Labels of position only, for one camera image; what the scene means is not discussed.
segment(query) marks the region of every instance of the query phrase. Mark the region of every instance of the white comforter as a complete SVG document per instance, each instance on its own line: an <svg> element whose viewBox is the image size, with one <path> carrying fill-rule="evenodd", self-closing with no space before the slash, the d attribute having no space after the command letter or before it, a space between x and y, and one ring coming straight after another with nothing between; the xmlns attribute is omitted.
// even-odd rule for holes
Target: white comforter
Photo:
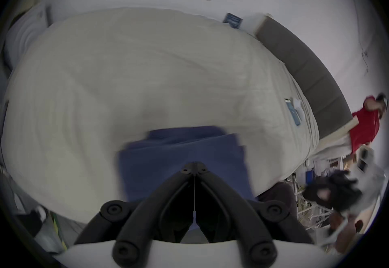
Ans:
<svg viewBox="0 0 389 268"><path fill-rule="evenodd" d="M297 127L284 98L299 98ZM115 154L152 129L217 125L246 146L259 195L291 174L318 128L284 64L227 24L120 8L52 25L13 73L2 137L10 175L50 210L88 222L125 199Z"/></svg>

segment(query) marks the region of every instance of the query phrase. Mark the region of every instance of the bed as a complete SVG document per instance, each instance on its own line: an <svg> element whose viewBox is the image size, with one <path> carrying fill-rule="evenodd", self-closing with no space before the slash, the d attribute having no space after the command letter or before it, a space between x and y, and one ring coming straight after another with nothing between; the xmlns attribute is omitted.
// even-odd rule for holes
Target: bed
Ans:
<svg viewBox="0 0 389 268"><path fill-rule="evenodd" d="M341 93L320 109L315 85L337 87L335 81L272 20L257 38L205 17L152 8L90 12L53 24L9 81L1 139L8 172L48 209L87 223L105 202L125 199L115 166L125 143L153 129L216 125L237 133L246 147L250 186L259 195L351 119L348 107L340 122L325 114L342 106ZM295 52L280 47L281 33ZM307 87L304 70L313 70L312 59L328 75ZM301 100L300 126L285 98Z"/></svg>

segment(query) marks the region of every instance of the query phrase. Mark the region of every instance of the phone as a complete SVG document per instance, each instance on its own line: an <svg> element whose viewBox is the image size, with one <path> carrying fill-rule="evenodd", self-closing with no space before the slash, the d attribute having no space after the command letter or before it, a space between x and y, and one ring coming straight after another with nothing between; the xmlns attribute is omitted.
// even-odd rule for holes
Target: phone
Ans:
<svg viewBox="0 0 389 268"><path fill-rule="evenodd" d="M295 123L297 126L299 126L299 125L301 124L300 118L298 117L297 111L294 109L294 107L293 107L293 105L292 105L292 102L290 101L290 99L287 99L287 98L284 98L284 100L285 100L286 105L287 105L288 108L289 108L289 111L290 111L291 114L292 114L294 123Z"/></svg>

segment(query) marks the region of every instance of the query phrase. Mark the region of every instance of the blue towel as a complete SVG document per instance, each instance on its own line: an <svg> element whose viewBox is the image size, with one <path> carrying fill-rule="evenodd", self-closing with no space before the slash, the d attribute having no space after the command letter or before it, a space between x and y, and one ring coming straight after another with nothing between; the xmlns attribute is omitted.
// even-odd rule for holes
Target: blue towel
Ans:
<svg viewBox="0 0 389 268"><path fill-rule="evenodd" d="M200 161L243 198L254 200L235 134L216 126L151 131L118 154L119 171L129 202L148 197L188 162Z"/></svg>

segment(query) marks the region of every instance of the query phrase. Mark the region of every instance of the gray upholstered headboard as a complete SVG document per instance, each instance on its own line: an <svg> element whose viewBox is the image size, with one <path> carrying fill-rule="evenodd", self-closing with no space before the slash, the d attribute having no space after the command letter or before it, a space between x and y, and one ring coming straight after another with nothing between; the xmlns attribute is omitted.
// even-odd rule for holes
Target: gray upholstered headboard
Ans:
<svg viewBox="0 0 389 268"><path fill-rule="evenodd" d="M320 139L353 118L334 78L304 42L269 16L265 17L255 36L284 62L299 84L314 113Z"/></svg>

